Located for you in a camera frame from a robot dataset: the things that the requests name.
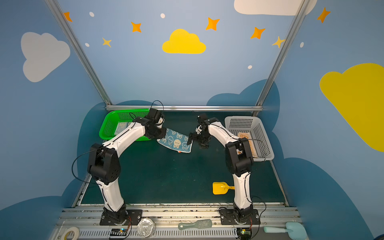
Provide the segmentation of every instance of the star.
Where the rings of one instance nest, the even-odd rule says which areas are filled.
[[[109,45],[109,42],[112,41],[112,40],[107,41],[107,40],[105,40],[104,38],[103,38],[103,40],[104,40],[103,45],[108,45],[109,47],[111,47],[111,46]]]
[[[65,16],[65,18],[66,18],[68,21],[72,22],[72,19],[70,18],[70,12],[64,13],[64,16]]]
[[[258,29],[258,28],[255,28],[255,32],[253,33],[253,35],[251,36],[251,39],[253,38],[258,38],[260,39],[262,37],[262,33],[264,32],[265,28],[264,29]]]
[[[207,26],[206,30],[213,29],[216,31],[216,25],[219,21],[220,21],[220,19],[212,20],[212,19],[208,18],[208,26]]]
[[[321,23],[324,22],[325,20],[325,17],[328,16],[328,14],[330,14],[331,12],[328,12],[327,10],[323,10],[323,12],[321,13],[321,15],[317,18],[317,20],[321,20]]]
[[[285,41],[285,39],[280,40],[280,36],[278,36],[278,37],[277,37],[277,42],[274,43],[274,44],[272,44],[272,46],[273,46],[273,45],[277,45],[277,46],[280,48],[281,43],[284,42],[284,41]]]
[[[137,32],[140,32],[140,33],[141,33],[141,30],[140,30],[140,25],[141,25],[141,23],[134,24],[133,22],[131,22],[131,24],[132,24],[132,26],[133,26],[132,32],[137,31]]]

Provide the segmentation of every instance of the light blue shovel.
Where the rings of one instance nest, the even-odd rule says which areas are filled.
[[[305,240],[307,238],[307,232],[303,225],[298,222],[287,222],[285,228],[279,227],[264,227],[266,233],[280,233],[287,232],[288,236],[293,240]]]

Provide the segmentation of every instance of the blue wall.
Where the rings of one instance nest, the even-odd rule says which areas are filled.
[[[279,51],[273,43],[278,36],[285,38],[293,20],[241,14],[233,0],[59,3],[70,13],[70,25],[114,104],[159,99],[164,104],[206,105],[214,95],[239,94],[268,77]],[[206,30],[208,18],[220,19],[216,31]],[[141,32],[132,32],[131,22],[141,23]],[[260,39],[251,39],[255,27],[265,29]],[[163,43],[177,29],[196,34],[205,52],[164,52]],[[103,38],[111,40],[111,47],[103,45]]]
[[[105,105],[96,105],[102,99],[72,48],[69,58],[41,81],[30,82],[24,75],[24,33],[49,33],[68,43],[44,0],[2,1],[0,32],[0,238],[43,240],[77,194],[81,183],[73,181],[71,164],[85,149],[81,144],[78,149],[78,140],[87,149],[100,141]],[[93,121],[85,119],[91,109],[98,116]],[[96,131],[92,124],[98,124]],[[22,228],[16,224],[26,221]]]
[[[321,23],[324,7],[331,13]],[[373,239],[384,233],[384,153],[359,137],[319,86],[331,71],[343,73],[361,63],[384,66],[383,12],[383,1],[318,0],[275,81],[280,112],[269,134],[274,163],[311,240]],[[265,107],[278,111],[275,104]],[[266,114],[260,114],[264,123]],[[356,109],[356,115],[364,112]]]

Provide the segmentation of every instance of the green brush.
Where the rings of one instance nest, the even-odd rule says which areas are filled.
[[[210,219],[204,219],[204,220],[199,220],[194,223],[179,223],[179,230],[187,229],[187,228],[209,228],[212,227],[212,221]]]

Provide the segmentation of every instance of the black mounting plate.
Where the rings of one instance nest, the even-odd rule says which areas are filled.
[[[239,225],[235,221],[235,216],[233,214],[233,209],[219,209],[221,225]],[[260,224],[259,212],[257,209],[253,209],[253,212],[250,215],[252,219],[252,225]],[[244,225],[251,225],[251,220],[247,218],[247,222]]]
[[[141,209],[131,210],[130,209],[130,210],[126,210],[126,212],[127,212],[127,219],[129,219],[128,217],[130,217],[132,220],[132,225],[139,224],[143,210],[141,210]],[[108,217],[108,215],[104,214],[104,212],[103,212],[103,214],[101,215],[100,226],[119,226],[119,225],[114,224],[113,221],[114,221],[114,219]],[[129,220],[127,220],[121,226],[128,226],[128,223],[129,223]]]

